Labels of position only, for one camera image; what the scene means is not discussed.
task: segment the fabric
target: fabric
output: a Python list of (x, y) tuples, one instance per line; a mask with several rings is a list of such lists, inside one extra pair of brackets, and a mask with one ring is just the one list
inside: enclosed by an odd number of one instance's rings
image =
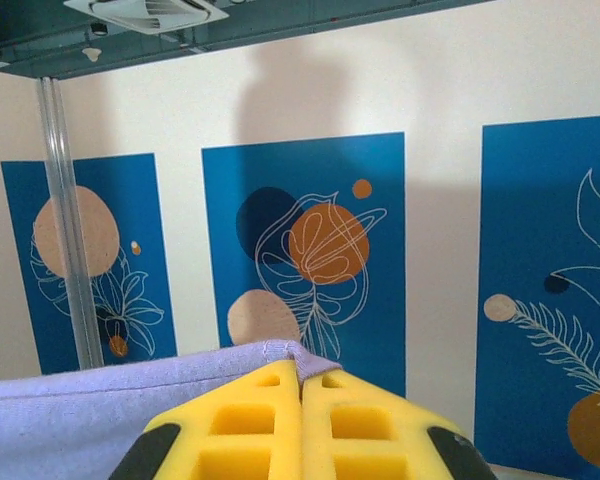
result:
[(0, 382), (0, 480), (107, 479), (159, 413), (268, 363), (298, 380), (339, 365), (287, 341)]

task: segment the fern leaf illustration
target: fern leaf illustration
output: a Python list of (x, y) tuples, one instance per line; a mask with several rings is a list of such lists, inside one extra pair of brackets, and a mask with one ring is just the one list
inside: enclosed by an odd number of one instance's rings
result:
[(580, 320), (574, 315), (569, 321), (560, 310), (553, 312), (542, 303), (515, 303), (516, 314), (510, 322), (529, 331), (527, 338), (541, 350), (540, 355), (577, 380), (576, 388), (600, 395), (600, 345), (596, 349)]

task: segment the orange circle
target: orange circle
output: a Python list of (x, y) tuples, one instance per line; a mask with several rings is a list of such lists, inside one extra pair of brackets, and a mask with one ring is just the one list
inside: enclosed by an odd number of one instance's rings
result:
[(116, 357), (126, 357), (129, 353), (129, 345), (119, 335), (114, 335), (109, 339), (109, 349)]
[(369, 239), (346, 208), (322, 203), (291, 227), (289, 253), (298, 272), (318, 285), (342, 283), (357, 275), (369, 258)]
[(353, 184), (353, 195), (357, 199), (369, 197), (372, 191), (373, 187), (371, 186), (371, 182), (369, 182), (369, 180), (365, 180), (364, 178), (361, 178)]
[(569, 412), (571, 445), (587, 462), (600, 468), (600, 395), (592, 393)]

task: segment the metal pole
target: metal pole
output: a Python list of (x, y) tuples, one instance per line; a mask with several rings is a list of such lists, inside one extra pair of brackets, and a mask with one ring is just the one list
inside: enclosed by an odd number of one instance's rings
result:
[(49, 195), (53, 204), (58, 242), (65, 265), (65, 287), (80, 369), (104, 365), (98, 334), (91, 279), (80, 225), (76, 180), (69, 155), (67, 129), (58, 81), (39, 83), (42, 124), (47, 142), (45, 162)]

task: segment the beige circle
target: beige circle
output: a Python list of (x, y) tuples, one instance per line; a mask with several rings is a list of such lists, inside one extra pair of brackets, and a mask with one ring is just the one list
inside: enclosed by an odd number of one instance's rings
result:
[(507, 322), (515, 316), (516, 311), (516, 302), (502, 293), (496, 293), (484, 302), (484, 314), (494, 322)]
[(284, 300), (266, 290), (243, 293), (229, 308), (228, 317), (234, 345), (272, 339), (300, 341), (295, 315)]
[[(109, 207), (93, 191), (76, 187), (82, 238), (90, 277), (109, 271), (120, 249), (118, 225)], [(58, 243), (53, 201), (44, 204), (33, 225), (33, 234), (40, 258), (54, 274), (65, 276), (64, 260)]]

